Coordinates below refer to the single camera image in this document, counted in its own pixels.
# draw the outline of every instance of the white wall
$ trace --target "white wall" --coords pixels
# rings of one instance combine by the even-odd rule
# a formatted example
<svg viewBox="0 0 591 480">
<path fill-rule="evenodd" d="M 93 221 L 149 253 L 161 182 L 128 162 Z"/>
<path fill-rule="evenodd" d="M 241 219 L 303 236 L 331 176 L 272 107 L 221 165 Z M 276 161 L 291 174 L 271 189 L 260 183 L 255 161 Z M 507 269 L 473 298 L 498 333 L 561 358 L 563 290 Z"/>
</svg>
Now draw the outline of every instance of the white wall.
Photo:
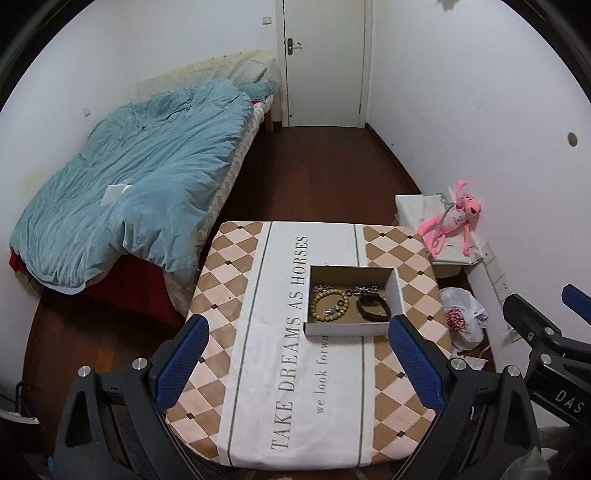
<svg viewBox="0 0 591 480">
<path fill-rule="evenodd" d="M 275 0 L 125 0 L 136 82 L 198 60 L 241 51 L 277 53 Z M 263 25 L 263 17 L 272 17 Z"/>
<path fill-rule="evenodd" d="M 96 123 L 131 101 L 121 32 L 118 0 L 96 0 L 52 39 L 0 112 L 0 385 L 11 395 L 38 298 L 8 266 L 8 239 L 23 208 Z"/>
<path fill-rule="evenodd" d="M 564 335 L 591 327 L 562 305 L 591 293 L 591 106 L 554 50 L 501 0 L 375 0 L 368 121 L 426 194 L 456 179 L 483 203 L 510 288 Z M 567 134 L 574 132 L 573 148 Z M 470 273 L 491 314 L 497 366 L 524 369 L 524 342 L 504 345 L 502 312 L 483 268 Z"/>
</svg>

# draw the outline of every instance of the blue gripper pad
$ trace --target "blue gripper pad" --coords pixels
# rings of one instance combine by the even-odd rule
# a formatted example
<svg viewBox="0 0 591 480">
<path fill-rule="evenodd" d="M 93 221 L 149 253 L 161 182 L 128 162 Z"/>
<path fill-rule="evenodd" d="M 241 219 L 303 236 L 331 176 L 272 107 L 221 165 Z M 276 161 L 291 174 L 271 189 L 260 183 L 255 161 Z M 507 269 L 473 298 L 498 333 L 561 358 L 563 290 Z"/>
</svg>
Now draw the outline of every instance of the blue gripper pad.
<svg viewBox="0 0 591 480">
<path fill-rule="evenodd" d="M 423 406 L 439 414 L 445 405 L 441 377 L 399 316 L 390 320 L 388 340 Z"/>
<path fill-rule="evenodd" d="M 591 299 L 574 285 L 562 289 L 562 303 L 591 325 Z"/>
<path fill-rule="evenodd" d="M 209 325 L 205 317 L 199 317 L 156 380 L 154 404 L 160 413 L 174 407 L 207 346 Z"/>
</svg>

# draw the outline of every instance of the white door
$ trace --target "white door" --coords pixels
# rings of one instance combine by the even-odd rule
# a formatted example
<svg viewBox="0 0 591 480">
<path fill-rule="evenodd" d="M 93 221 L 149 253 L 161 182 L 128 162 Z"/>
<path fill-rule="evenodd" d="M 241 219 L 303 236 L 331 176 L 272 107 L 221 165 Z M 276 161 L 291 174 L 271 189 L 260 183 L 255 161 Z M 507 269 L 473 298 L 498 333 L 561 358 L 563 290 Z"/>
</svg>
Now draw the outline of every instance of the white door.
<svg viewBox="0 0 591 480">
<path fill-rule="evenodd" d="M 358 127 L 365 0 L 284 0 L 284 20 L 290 127 Z"/>
</svg>

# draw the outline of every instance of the door frame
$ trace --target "door frame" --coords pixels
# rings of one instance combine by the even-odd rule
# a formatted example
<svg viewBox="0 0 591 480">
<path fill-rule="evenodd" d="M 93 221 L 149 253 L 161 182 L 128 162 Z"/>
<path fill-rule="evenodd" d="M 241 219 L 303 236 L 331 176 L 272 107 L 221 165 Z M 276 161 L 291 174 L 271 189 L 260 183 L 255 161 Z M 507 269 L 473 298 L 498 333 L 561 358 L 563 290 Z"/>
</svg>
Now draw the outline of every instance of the door frame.
<svg viewBox="0 0 591 480">
<path fill-rule="evenodd" d="M 361 92 L 359 92 L 359 128 L 365 127 L 369 97 L 369 72 L 371 71 L 372 32 L 374 28 L 374 0 L 363 0 L 365 10 L 365 33 L 363 36 L 363 72 Z M 281 73 L 281 125 L 290 126 L 289 88 L 287 82 L 287 52 L 285 51 L 285 7 L 284 0 L 275 0 L 275 17 L 277 22 L 277 63 Z"/>
</svg>

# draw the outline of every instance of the blue duvet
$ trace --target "blue duvet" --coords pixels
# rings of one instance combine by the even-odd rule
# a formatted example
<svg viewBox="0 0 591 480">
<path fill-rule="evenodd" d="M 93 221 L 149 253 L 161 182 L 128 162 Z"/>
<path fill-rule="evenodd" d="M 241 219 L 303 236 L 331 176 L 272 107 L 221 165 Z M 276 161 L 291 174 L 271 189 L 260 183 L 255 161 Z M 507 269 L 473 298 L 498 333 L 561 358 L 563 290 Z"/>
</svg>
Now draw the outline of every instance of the blue duvet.
<svg viewBox="0 0 591 480">
<path fill-rule="evenodd" d="M 25 208 L 10 239 L 41 283 L 77 293 L 125 254 L 192 281 L 196 234 L 252 113 L 229 80 L 125 105 Z M 105 204 L 108 185 L 131 185 Z"/>
</svg>

